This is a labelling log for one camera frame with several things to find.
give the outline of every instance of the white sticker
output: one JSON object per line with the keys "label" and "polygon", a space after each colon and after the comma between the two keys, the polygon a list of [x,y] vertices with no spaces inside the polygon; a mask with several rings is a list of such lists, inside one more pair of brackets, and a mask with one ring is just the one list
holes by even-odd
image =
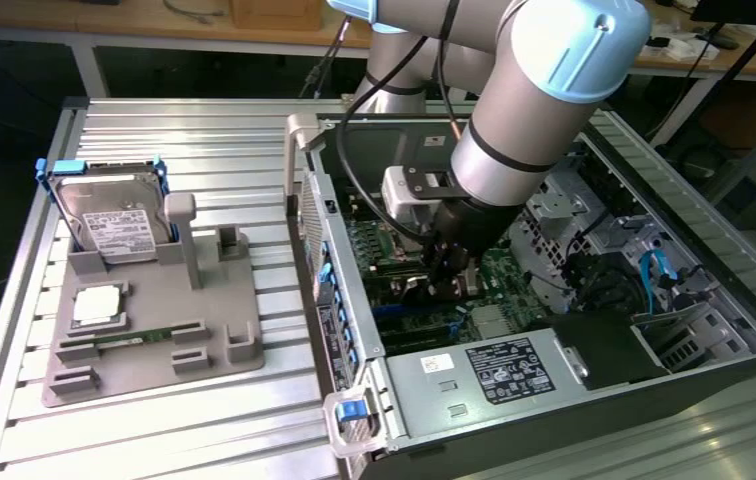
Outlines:
{"label": "white sticker", "polygon": [[82,216],[97,250],[102,255],[129,255],[155,251],[146,211],[122,210],[86,213]]}
{"label": "white sticker", "polygon": [[445,143],[446,143],[445,136],[426,137],[426,140],[422,145],[425,147],[442,147]]}
{"label": "white sticker", "polygon": [[442,353],[441,355],[433,355],[430,357],[422,357],[419,359],[419,362],[422,363],[422,370],[426,373],[434,373],[455,368],[455,365],[453,364],[453,357],[449,355],[449,353]]}

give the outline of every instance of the workbench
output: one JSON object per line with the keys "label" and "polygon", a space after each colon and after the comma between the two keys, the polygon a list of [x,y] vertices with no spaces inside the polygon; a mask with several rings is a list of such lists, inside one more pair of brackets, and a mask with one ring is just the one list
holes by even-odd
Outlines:
{"label": "workbench", "polygon": [[[439,102],[430,102],[427,110],[441,113]],[[457,110],[469,113],[471,104]],[[63,407],[42,405],[70,234],[39,190],[0,305],[0,480],[337,477],[282,184],[286,116],[341,111],[331,100],[181,99],[99,99],[63,111],[50,160],[150,159],[158,154],[171,191],[197,196],[194,235],[207,234],[215,225],[242,226],[266,365]],[[756,294],[754,248],[617,115],[598,111],[590,122]],[[305,159],[297,160],[303,165]],[[644,475],[756,478],[756,379],[672,418],[473,478]]]}
{"label": "workbench", "polygon": [[[662,23],[677,23],[688,31],[697,24],[689,15],[672,7],[642,0],[652,17]],[[229,11],[229,0],[185,0],[181,4],[197,10]],[[239,52],[274,55],[325,54],[331,43],[342,13],[323,3],[322,28],[318,31],[247,30],[234,26],[229,16],[209,17],[203,25],[166,9],[161,0],[123,0],[119,6],[93,5],[70,0],[0,0],[0,40],[58,43],[70,47],[85,89],[90,97],[107,97],[109,88],[97,47],[130,47],[213,52]],[[722,78],[752,42],[748,35],[725,29],[740,43],[737,50],[722,50],[713,61],[702,62],[693,77],[700,79],[684,97],[652,145],[665,143],[696,109],[702,98]],[[371,30],[359,20],[349,28],[341,57],[366,58]],[[640,56],[630,74],[684,77],[693,60]],[[756,82],[756,56],[738,80]]]}

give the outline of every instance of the metal extrusion rail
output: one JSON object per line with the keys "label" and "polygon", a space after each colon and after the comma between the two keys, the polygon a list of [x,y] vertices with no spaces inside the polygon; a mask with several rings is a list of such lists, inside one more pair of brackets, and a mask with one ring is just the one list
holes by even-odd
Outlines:
{"label": "metal extrusion rail", "polygon": [[[266,367],[47,409],[46,348],[69,232],[38,192],[0,307],[0,479],[327,478],[318,382],[285,225],[282,142],[293,112],[337,101],[94,100],[66,110],[50,160],[161,154],[198,198],[195,234],[239,223],[251,241]],[[756,293],[756,252],[612,113],[592,123]],[[471,478],[756,478],[756,379],[678,416]]]}

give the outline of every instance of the light blue joint cap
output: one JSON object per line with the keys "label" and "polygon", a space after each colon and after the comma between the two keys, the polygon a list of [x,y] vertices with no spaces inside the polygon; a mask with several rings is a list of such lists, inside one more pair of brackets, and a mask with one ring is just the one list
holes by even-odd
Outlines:
{"label": "light blue joint cap", "polygon": [[405,33],[407,30],[391,27],[383,23],[373,23],[373,31],[377,33]]}
{"label": "light blue joint cap", "polygon": [[87,170],[85,160],[58,160],[52,167],[54,175],[82,175]]}
{"label": "light blue joint cap", "polygon": [[650,35],[634,0],[529,0],[512,25],[517,62],[533,83],[570,103],[604,100]]}
{"label": "light blue joint cap", "polygon": [[327,4],[346,15],[375,23],[378,0],[327,0]]}

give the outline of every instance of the aluminum profile table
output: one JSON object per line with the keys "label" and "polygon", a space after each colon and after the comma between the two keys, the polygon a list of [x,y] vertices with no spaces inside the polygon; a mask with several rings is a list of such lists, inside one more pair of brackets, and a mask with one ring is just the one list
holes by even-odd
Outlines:
{"label": "aluminum profile table", "polygon": [[[341,110],[337,101],[109,99],[63,112],[50,160],[161,154],[171,190],[197,195],[195,235],[243,225],[267,364],[43,407],[70,240],[38,192],[0,307],[0,480],[338,476],[285,226],[282,140],[290,113]],[[598,112],[592,123],[756,291],[754,249],[618,117]],[[673,418],[471,476],[494,477],[756,478],[756,379]]]}

